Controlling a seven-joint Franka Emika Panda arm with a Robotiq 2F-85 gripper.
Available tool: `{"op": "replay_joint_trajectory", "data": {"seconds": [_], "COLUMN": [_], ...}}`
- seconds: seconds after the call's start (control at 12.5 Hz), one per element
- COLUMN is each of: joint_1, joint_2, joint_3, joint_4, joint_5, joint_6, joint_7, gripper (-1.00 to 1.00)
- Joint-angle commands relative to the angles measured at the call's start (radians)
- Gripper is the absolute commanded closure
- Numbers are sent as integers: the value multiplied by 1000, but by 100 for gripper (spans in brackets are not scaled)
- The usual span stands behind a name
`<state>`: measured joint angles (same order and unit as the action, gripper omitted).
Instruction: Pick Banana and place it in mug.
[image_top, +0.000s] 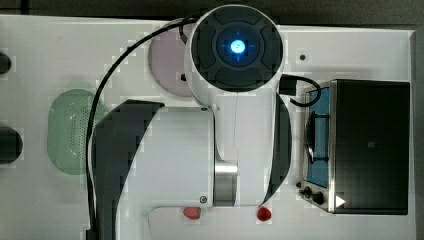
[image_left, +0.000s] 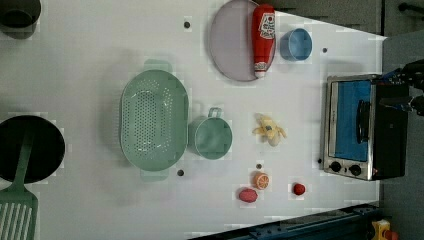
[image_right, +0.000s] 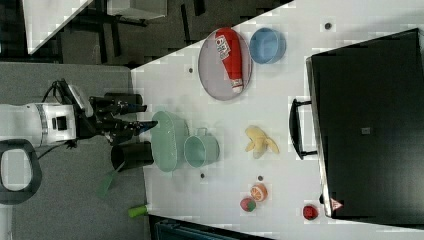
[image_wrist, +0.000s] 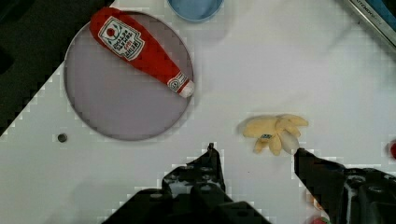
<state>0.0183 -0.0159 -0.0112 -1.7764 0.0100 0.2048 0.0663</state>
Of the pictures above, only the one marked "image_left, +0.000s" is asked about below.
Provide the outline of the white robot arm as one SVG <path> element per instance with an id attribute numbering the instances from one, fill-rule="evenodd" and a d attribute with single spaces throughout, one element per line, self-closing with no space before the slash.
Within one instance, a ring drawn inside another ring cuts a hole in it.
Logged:
<path id="1" fill-rule="evenodd" d="M 404 112 L 415 111 L 418 116 L 423 116 L 423 95 L 411 96 L 409 93 L 410 88 L 424 90 L 423 72 L 424 60 L 420 59 L 373 79 L 373 85 L 391 88 L 396 92 L 393 96 L 381 97 L 379 104 Z"/>

